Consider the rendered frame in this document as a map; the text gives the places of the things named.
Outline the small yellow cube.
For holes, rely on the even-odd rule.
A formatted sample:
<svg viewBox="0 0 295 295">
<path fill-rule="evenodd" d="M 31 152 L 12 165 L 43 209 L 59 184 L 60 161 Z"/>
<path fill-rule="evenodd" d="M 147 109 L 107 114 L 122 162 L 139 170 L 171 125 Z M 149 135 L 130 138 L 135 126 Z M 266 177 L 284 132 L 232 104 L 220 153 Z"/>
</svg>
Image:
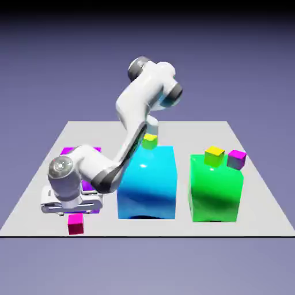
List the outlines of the small yellow cube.
<svg viewBox="0 0 295 295">
<path fill-rule="evenodd" d="M 224 160 L 225 150 L 211 146 L 205 150 L 204 163 L 211 167 L 219 167 Z"/>
</svg>

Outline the large purple box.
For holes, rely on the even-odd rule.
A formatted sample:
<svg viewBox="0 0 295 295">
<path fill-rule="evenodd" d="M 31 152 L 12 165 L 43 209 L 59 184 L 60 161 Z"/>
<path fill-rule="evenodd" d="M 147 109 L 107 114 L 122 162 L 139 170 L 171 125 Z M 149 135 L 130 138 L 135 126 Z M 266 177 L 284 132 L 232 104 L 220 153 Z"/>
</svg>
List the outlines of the large purple box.
<svg viewBox="0 0 295 295">
<path fill-rule="evenodd" d="M 73 150 L 73 147 L 64 147 L 60 154 L 61 155 L 68 154 L 71 150 Z M 92 185 L 85 180 L 81 180 L 81 192 L 84 195 L 92 195 L 92 194 L 96 195 L 97 194 L 97 191 L 92 187 Z M 100 212 L 99 209 L 92 209 L 92 210 L 68 211 L 68 212 L 66 212 L 66 214 L 78 214 L 78 213 L 98 214 L 99 212 Z"/>
</svg>

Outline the small magenta cube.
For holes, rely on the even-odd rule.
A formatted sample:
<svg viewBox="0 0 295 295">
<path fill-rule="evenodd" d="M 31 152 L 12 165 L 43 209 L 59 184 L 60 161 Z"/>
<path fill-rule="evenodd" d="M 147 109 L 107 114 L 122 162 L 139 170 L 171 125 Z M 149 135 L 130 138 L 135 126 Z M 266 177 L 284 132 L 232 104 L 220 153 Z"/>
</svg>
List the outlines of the small magenta cube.
<svg viewBox="0 0 295 295">
<path fill-rule="evenodd" d="M 84 233 L 84 216 L 83 214 L 70 214 L 68 216 L 67 227 L 69 235 L 78 235 Z"/>
</svg>

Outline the small purple cube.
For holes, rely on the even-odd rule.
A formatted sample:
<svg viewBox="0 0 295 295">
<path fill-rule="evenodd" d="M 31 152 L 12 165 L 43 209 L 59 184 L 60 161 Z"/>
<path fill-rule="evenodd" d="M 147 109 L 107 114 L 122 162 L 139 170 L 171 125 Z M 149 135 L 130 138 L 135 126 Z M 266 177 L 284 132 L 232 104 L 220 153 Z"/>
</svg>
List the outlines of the small purple cube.
<svg viewBox="0 0 295 295">
<path fill-rule="evenodd" d="M 226 166 L 240 171 L 245 165 L 246 157 L 247 157 L 246 152 L 241 152 L 239 150 L 232 150 L 228 154 Z"/>
</svg>

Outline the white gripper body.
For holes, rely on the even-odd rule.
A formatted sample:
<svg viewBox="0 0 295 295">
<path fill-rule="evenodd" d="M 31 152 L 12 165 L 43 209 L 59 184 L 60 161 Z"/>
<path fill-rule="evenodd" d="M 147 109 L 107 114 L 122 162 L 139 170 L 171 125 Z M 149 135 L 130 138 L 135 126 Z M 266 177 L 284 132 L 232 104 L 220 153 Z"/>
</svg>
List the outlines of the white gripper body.
<svg viewBox="0 0 295 295">
<path fill-rule="evenodd" d="M 101 195 L 83 195 L 82 202 L 66 205 L 56 198 L 49 198 L 41 203 L 43 213 L 76 213 L 81 211 L 100 210 L 103 207 Z"/>
</svg>

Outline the small yellow-green cube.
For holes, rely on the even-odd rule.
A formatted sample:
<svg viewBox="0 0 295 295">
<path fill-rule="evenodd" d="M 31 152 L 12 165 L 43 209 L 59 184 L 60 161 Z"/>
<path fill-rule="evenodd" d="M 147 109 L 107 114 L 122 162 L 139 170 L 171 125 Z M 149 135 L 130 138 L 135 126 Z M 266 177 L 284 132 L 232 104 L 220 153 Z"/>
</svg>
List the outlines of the small yellow-green cube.
<svg viewBox="0 0 295 295">
<path fill-rule="evenodd" d="M 157 146 L 157 143 L 158 143 L 157 135 L 146 133 L 142 140 L 141 145 L 144 149 L 152 150 Z"/>
</svg>

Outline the large cyan box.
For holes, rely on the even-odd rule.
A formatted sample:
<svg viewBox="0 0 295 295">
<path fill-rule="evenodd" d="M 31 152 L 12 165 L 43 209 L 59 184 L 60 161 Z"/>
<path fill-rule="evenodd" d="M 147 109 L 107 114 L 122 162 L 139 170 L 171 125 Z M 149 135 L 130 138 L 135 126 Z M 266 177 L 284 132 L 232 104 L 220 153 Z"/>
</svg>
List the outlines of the large cyan box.
<svg viewBox="0 0 295 295">
<path fill-rule="evenodd" d="M 174 219 L 177 167 L 174 149 L 138 148 L 117 190 L 118 218 Z"/>
</svg>

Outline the large green box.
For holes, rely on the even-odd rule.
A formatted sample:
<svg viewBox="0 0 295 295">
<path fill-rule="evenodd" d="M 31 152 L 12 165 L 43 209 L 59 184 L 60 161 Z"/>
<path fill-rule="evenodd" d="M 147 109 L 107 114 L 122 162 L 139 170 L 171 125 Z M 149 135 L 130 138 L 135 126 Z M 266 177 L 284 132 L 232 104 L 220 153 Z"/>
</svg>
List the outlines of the large green box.
<svg viewBox="0 0 295 295">
<path fill-rule="evenodd" d="M 193 222 L 236 222 L 244 176 L 240 170 L 222 164 L 205 164 L 202 154 L 190 155 L 188 204 Z"/>
</svg>

